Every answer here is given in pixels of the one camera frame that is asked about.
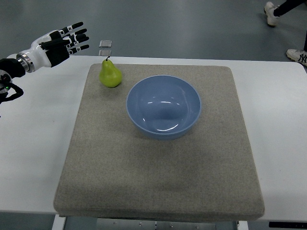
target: table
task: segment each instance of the table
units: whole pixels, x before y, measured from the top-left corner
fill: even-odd
[[[14,83],[0,105],[0,211],[56,214],[53,198],[86,76],[103,57],[72,56]],[[307,74],[292,62],[111,57],[121,64],[228,66],[253,151],[265,215],[307,221]]]

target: white sneaker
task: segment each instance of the white sneaker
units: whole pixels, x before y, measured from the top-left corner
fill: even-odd
[[[301,63],[304,66],[307,66],[307,52],[304,50],[288,49],[287,50],[288,58],[292,59],[295,62]]]
[[[264,6],[264,12],[268,16],[267,22],[269,26],[275,27],[278,24],[278,20],[280,17],[274,16],[274,10],[277,9],[276,6],[274,6],[273,3],[270,1],[267,2]]]

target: gray floor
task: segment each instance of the gray floor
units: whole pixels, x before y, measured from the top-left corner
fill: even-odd
[[[282,4],[284,0],[273,0]],[[112,56],[290,61],[287,49],[303,49],[307,6],[266,25],[266,0],[0,0],[0,57],[30,47],[38,37],[84,22],[97,56],[100,40],[112,40]],[[0,213],[0,229],[50,230],[53,215]],[[68,218],[65,230],[94,229],[94,218]],[[268,222],[250,222],[266,229]]]

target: green pear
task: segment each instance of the green pear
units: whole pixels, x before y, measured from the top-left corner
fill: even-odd
[[[120,70],[114,66],[112,61],[108,60],[109,57],[102,62],[99,80],[106,87],[113,88],[121,83],[122,77]]]

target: gray felt mat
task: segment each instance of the gray felt mat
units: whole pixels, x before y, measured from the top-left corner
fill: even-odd
[[[116,88],[91,66],[54,200],[62,216],[202,222],[264,213],[236,86],[227,67],[116,65]],[[183,137],[146,138],[130,121],[131,87],[152,75],[192,84],[202,113]]]

